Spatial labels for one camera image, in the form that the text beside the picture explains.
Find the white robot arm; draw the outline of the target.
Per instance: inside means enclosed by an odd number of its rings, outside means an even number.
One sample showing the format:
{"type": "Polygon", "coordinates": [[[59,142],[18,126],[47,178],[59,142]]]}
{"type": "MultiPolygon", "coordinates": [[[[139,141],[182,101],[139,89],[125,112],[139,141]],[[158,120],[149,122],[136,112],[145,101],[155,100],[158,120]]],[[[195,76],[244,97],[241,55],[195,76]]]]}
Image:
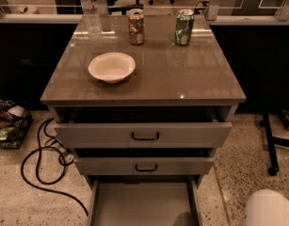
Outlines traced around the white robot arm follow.
{"type": "Polygon", "coordinates": [[[271,189],[254,192],[245,206],[244,226],[289,226],[289,201],[271,189]]]}

